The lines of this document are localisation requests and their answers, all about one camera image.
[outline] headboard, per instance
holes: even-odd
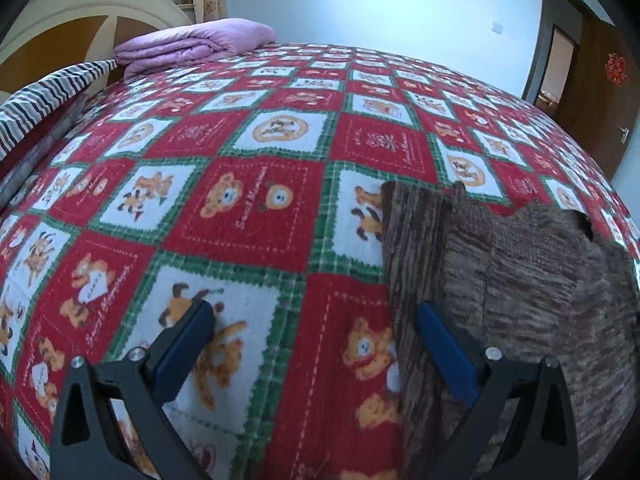
[[[170,0],[31,0],[0,44],[0,103],[54,70],[109,59],[115,45],[190,23]],[[90,92],[121,77],[116,70]]]

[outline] bedspread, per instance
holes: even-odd
[[[499,214],[584,211],[639,272],[638,230],[590,157],[442,66],[279,44],[115,84],[0,220],[0,426],[25,462],[47,477],[74,355],[121,358],[205,298],[225,305],[218,331],[164,411],[207,472],[396,478],[386,180],[459,180]]]

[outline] folded quilt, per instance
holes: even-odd
[[[193,66],[243,54],[275,40],[275,31],[268,25],[225,18],[133,38],[117,46],[114,57],[127,66],[125,79],[131,79],[142,72]]]
[[[383,265],[402,377],[402,478],[421,478],[464,417],[414,329],[416,305],[444,306],[482,344],[536,362],[556,355],[574,410],[580,477],[613,448],[638,398],[638,286],[632,260],[576,211],[532,203],[502,218],[470,200],[385,184]],[[491,468],[515,405],[476,470]]]

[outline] striped fabric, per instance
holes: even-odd
[[[36,124],[116,66],[110,59],[61,68],[9,97],[0,106],[0,161]]]

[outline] brown fabric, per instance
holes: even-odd
[[[505,355],[562,363],[578,436],[580,476],[592,474],[638,396],[632,260],[578,212],[533,203],[502,218],[456,184],[451,196],[385,184],[383,264],[402,377],[402,478],[420,478],[465,415],[414,329],[415,306],[443,304],[454,321]],[[514,404],[479,463],[487,471]]]

